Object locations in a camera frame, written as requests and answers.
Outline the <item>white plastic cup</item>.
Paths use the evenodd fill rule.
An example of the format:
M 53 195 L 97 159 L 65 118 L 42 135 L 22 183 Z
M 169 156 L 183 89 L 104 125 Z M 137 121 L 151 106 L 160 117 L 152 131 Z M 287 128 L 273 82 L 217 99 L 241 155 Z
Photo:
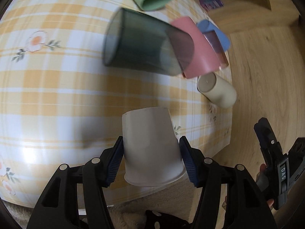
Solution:
M 125 180 L 138 187 L 157 187 L 186 172 L 170 112 L 166 107 L 128 111 L 122 115 Z

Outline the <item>cream plastic cup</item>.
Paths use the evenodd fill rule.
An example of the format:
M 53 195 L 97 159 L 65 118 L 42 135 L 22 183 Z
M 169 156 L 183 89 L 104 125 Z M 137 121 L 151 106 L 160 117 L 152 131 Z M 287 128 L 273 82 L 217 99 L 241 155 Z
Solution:
M 236 89 L 214 72 L 199 76 L 197 79 L 197 89 L 220 108 L 230 108 L 237 100 Z

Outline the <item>pink plastic cup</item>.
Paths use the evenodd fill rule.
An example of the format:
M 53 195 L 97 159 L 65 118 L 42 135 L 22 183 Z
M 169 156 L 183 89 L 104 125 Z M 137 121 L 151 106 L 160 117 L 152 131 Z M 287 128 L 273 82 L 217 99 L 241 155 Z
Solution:
M 220 55 L 190 17 L 178 18 L 171 25 L 190 35 L 193 42 L 191 61 L 183 70 L 185 78 L 192 79 L 221 69 Z

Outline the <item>brown transparent cup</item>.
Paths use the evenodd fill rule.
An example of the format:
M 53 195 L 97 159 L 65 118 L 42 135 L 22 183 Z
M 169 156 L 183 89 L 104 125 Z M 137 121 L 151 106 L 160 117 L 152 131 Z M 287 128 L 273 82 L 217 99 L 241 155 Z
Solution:
M 223 50 L 220 40 L 218 39 L 216 32 L 208 31 L 208 32 L 205 32 L 203 35 L 207 39 L 209 44 L 211 45 L 212 49 L 214 50 L 214 52 L 220 62 L 219 69 L 220 70 L 225 69 L 229 65 L 229 62 L 227 60 L 227 57 L 225 55 L 225 52 Z

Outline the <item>blue plastic cup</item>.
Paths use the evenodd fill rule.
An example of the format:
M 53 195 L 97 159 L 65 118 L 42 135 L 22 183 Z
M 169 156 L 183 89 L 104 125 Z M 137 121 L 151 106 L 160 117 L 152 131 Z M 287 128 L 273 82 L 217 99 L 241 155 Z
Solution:
M 209 21 L 207 19 L 202 20 L 197 23 L 197 27 L 200 30 L 200 32 L 203 34 L 214 32 L 224 50 L 224 52 L 230 48 L 231 42 L 230 42 L 229 38 L 211 21 Z

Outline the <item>dark teal transparent cup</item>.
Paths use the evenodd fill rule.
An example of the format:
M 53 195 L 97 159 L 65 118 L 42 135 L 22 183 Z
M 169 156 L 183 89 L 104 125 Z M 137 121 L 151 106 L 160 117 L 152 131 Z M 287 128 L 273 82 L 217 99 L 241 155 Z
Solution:
M 194 42 L 188 33 L 127 8 L 114 14 L 103 44 L 105 66 L 166 76 L 182 74 L 193 55 Z

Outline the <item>yellow plaid tablecloth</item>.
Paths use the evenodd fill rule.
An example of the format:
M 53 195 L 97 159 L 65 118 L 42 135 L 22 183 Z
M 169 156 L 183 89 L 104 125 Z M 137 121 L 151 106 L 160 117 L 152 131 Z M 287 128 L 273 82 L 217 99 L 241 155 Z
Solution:
M 85 164 L 121 135 L 130 110 L 165 106 L 177 136 L 214 156 L 232 110 L 196 79 L 107 68 L 107 24 L 133 0 L 13 0 L 1 18 L 1 198 L 34 207 L 57 169 Z

